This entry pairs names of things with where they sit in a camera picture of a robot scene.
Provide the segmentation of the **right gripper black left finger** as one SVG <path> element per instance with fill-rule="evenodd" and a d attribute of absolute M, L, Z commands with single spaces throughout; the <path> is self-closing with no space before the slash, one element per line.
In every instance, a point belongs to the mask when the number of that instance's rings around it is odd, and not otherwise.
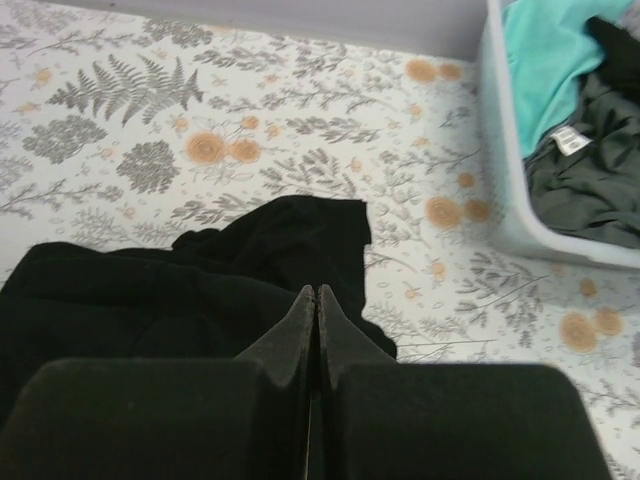
<path fill-rule="evenodd" d="M 302 479 L 314 292 L 231 359 L 67 359 L 22 389 L 5 479 Z"/>

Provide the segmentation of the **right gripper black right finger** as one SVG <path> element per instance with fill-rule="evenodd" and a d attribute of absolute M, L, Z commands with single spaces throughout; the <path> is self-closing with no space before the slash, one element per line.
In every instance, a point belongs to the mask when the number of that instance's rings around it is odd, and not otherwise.
<path fill-rule="evenodd" d="M 328 479 L 607 479 L 580 395 L 533 363 L 396 361 L 318 292 Z"/>

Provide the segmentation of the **black t-shirt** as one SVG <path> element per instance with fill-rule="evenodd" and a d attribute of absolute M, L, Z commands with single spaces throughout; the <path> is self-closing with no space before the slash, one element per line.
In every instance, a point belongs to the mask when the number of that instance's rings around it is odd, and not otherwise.
<path fill-rule="evenodd" d="M 395 355 L 362 316 L 370 241 L 363 201 L 294 195 L 165 250 L 36 245 L 1 290 L 1 412 L 54 360 L 233 357 L 308 285 L 330 286 L 346 316 Z"/>

